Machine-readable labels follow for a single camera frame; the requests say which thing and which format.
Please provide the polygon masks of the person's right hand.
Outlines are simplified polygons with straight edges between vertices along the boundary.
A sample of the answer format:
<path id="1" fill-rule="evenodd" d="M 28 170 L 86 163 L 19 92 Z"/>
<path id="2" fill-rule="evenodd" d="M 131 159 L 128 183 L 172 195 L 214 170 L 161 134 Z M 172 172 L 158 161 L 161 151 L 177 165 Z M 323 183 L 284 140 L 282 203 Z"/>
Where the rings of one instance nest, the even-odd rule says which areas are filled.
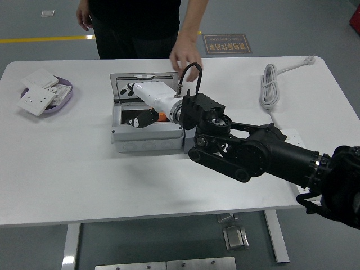
<path id="1" fill-rule="evenodd" d="M 76 10 L 76 19 L 78 25 L 85 31 L 93 28 L 91 12 L 89 9 L 89 0 L 80 0 Z"/>

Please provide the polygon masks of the person's left hand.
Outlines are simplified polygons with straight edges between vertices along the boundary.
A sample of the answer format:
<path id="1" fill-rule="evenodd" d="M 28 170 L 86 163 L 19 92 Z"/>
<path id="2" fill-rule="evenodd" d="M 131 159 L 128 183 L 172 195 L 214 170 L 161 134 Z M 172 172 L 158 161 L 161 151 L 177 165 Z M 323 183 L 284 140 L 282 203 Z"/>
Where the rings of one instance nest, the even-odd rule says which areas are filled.
<path id="1" fill-rule="evenodd" d="M 185 68 L 192 63 L 203 66 L 200 54 L 194 42 L 182 42 L 177 40 L 169 56 L 174 71 L 179 76 L 183 74 Z"/>

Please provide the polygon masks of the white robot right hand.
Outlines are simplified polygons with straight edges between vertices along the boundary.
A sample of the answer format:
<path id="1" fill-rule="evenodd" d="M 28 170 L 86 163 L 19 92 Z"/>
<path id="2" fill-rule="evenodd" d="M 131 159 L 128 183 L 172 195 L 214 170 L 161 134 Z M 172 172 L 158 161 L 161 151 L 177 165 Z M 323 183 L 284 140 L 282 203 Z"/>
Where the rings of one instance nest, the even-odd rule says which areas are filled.
<path id="1" fill-rule="evenodd" d="M 120 90 L 120 94 L 127 93 L 128 96 L 137 96 L 150 108 L 137 116 L 126 120 L 128 125 L 135 128 L 144 128 L 156 122 L 160 114 L 165 114 L 171 122 L 178 124 L 181 114 L 182 97 L 170 86 L 160 81 L 137 82 L 127 84 Z"/>

